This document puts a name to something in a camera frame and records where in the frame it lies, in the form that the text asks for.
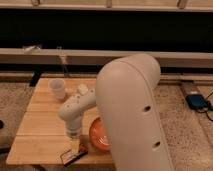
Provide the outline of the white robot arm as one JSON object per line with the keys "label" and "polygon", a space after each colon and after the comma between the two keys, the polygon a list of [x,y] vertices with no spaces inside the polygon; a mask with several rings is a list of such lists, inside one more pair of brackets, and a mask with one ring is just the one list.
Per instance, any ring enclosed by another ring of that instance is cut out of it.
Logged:
{"label": "white robot arm", "polygon": [[153,90],[160,80],[157,60],[135,54],[113,60],[96,86],[81,87],[59,109],[70,137],[79,137],[82,115],[97,108],[117,171],[174,171]]}

